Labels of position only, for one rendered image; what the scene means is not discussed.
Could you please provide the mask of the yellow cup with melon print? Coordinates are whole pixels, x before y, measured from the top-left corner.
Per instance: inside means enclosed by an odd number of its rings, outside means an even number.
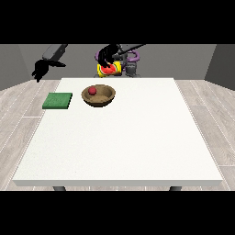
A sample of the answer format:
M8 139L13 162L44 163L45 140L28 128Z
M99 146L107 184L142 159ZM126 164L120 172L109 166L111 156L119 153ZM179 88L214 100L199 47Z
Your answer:
M122 73L120 61L114 61L109 63L107 67L104 67L100 64L97 65L97 74L99 77L107 77L109 75L115 75Z

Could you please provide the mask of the brown wooden bowl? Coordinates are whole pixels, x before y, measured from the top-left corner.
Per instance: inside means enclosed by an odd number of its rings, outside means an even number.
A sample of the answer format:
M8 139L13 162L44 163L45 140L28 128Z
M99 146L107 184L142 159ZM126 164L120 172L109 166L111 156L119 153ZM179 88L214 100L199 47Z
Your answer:
M94 87L96 89L95 95L90 95L88 89ZM86 87L82 93L82 99L85 103L92 107L103 107L110 104L116 95L116 91L109 85L106 84L94 84Z

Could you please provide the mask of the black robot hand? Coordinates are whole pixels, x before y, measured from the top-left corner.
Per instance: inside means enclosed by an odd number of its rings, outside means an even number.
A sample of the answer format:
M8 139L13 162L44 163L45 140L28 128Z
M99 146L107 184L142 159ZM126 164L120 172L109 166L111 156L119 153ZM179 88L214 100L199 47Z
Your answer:
M55 61L39 60L35 62L35 69L31 75L37 80L37 82L39 82L40 79L49 71L49 68L51 66L52 67L65 67L65 64L61 62L55 62Z
M110 65L119 58L119 46L117 44L109 44L105 46L98 54L98 63L104 68Z

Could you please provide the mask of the green square pad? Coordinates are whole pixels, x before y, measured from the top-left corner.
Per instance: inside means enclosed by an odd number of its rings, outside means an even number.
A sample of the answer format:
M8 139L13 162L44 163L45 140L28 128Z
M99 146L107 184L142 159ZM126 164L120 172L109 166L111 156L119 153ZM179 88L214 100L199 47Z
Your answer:
M43 109L67 109L73 97L72 93L49 93L42 105Z

